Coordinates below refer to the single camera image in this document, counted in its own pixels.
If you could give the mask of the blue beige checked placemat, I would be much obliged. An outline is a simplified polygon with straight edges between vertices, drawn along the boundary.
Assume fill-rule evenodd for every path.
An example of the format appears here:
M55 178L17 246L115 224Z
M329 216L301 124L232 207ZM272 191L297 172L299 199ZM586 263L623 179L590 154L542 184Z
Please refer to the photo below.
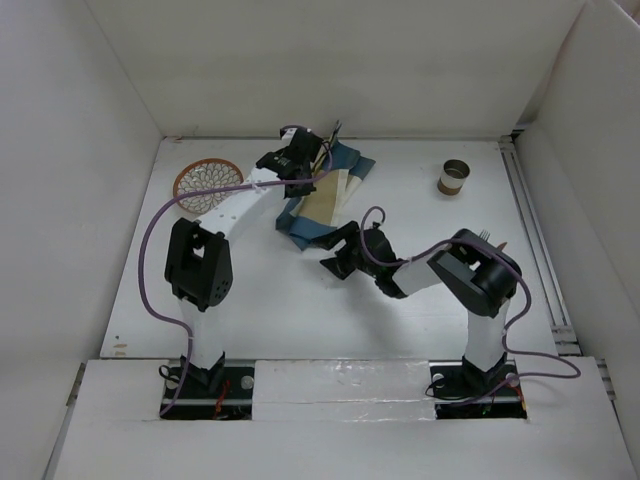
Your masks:
M338 140L341 127L337 121L328 138L333 158L331 172L315 184L316 190L310 195L289 199L276 218L275 230L300 250L339 228L343 207L376 164Z

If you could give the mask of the floral orange rimmed plate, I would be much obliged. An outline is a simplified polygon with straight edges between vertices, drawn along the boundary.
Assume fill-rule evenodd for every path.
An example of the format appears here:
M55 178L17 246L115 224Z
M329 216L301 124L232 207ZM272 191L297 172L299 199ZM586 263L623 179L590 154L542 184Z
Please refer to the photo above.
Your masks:
M241 170L232 162L219 158L198 160L185 167L173 183L173 196L186 193L237 186L244 181ZM194 215L202 215L216 207L229 196L228 192L189 197L178 202L179 206Z

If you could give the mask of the white cup brown base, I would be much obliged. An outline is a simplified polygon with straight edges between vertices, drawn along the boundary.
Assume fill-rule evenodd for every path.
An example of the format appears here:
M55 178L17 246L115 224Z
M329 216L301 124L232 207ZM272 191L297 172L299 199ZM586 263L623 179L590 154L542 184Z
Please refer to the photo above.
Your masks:
M471 173L469 165L459 159L444 162L438 182L438 190L448 196L457 195Z

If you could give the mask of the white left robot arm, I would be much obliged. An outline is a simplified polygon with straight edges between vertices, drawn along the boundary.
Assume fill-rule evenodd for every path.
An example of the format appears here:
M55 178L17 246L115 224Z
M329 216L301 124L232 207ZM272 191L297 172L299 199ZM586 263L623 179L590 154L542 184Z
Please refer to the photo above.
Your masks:
M283 147L264 154L241 184L217 207L194 221L179 219L171 230L165 279L191 329L191 354L180 360L184 387L211 397L222 387L223 335L214 308L233 283L231 247L269 208L315 191L315 177L332 161L330 143L309 129L281 132Z

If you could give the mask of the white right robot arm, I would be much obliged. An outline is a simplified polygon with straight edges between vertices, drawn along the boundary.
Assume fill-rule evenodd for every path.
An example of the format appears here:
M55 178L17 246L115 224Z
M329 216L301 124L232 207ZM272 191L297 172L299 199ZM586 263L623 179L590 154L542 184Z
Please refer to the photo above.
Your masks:
M485 239L461 229L449 243L419 260L409 260L395 254L380 223L361 228L351 221L313 239L312 245L334 252L321 264L341 280L362 272L394 299L442 284L466 309L467 344L460 368L443 374L432 391L446 399L462 400L490 391L504 377L503 329L522 270Z

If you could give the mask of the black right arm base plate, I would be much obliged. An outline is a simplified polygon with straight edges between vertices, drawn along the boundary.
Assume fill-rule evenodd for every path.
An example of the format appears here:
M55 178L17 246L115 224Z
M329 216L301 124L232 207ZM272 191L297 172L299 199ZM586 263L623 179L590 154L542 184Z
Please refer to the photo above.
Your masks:
M437 420L523 419L528 418L526 402L519 385L502 386L489 396L457 406L490 391L507 376L517 373L510 362L504 365L488 387L477 389L464 378L460 362L440 362L430 366L432 379L425 395L434 400Z

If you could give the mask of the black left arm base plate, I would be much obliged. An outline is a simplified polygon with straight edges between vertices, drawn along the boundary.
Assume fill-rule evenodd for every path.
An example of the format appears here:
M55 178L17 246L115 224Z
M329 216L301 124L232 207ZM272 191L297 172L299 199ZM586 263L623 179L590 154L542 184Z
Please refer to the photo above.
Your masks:
M244 421L252 419L255 363L227 362L222 356L210 369L180 358L179 364L161 365L164 381L159 407L163 420Z

